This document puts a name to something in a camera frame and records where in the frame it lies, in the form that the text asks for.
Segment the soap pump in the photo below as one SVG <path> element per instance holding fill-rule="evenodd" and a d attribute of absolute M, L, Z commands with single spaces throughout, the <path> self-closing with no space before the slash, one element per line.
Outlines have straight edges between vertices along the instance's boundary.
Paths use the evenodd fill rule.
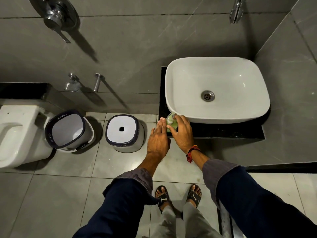
<path fill-rule="evenodd" d="M 177 130 L 178 123 L 177 120 L 174 119 L 174 116 L 176 115 L 175 112 L 171 112 L 167 118 L 166 118 L 166 124 L 172 126 L 175 130 Z"/>

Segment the sink drain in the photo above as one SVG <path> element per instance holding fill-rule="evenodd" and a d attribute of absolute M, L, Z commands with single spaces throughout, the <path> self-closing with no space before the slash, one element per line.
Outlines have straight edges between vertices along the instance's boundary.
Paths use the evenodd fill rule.
<path fill-rule="evenodd" d="M 203 91 L 201 93 L 201 98 L 205 101 L 205 102 L 211 102 L 213 100 L 215 100 L 215 94 L 212 91 Z"/>

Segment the hand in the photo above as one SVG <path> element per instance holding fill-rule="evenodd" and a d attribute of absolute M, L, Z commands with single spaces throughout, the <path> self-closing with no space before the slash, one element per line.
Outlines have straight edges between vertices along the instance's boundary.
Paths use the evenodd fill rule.
<path fill-rule="evenodd" d="M 151 135 L 147 141 L 147 153 L 163 159 L 170 149 L 171 140 L 167 138 L 166 120 L 161 118 L 156 128 L 152 128 Z"/>
<path fill-rule="evenodd" d="M 167 125 L 167 127 L 170 129 L 177 145 L 185 154 L 187 154 L 191 147 L 193 147 L 194 145 L 194 137 L 191 124 L 183 115 L 175 115 L 174 118 L 176 118 L 178 123 L 178 132 L 176 132 L 175 129 L 170 125 Z"/>

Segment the red thread bracelet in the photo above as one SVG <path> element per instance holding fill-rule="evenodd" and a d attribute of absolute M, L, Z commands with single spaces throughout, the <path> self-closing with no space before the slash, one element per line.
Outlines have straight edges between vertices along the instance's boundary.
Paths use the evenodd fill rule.
<path fill-rule="evenodd" d="M 192 159 L 192 154 L 191 154 L 191 152 L 192 152 L 193 150 L 199 150 L 199 151 L 201 151 L 200 148 L 198 148 L 197 145 L 194 145 L 193 147 L 191 147 L 191 148 L 189 149 L 189 151 L 188 151 L 188 153 L 187 153 L 187 155 L 186 155 L 186 158 L 187 158 L 187 161 L 189 162 L 189 164 L 193 161 L 193 159 Z"/>

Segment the white sink basin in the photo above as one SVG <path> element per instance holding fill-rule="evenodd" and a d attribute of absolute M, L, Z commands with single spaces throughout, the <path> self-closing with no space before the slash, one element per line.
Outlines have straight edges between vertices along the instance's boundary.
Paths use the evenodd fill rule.
<path fill-rule="evenodd" d="M 211 91 L 202 97 L 202 92 Z M 238 57 L 188 57 L 166 70 L 165 97 L 171 112 L 196 123 L 240 123 L 264 115 L 270 99 L 255 63 Z"/>

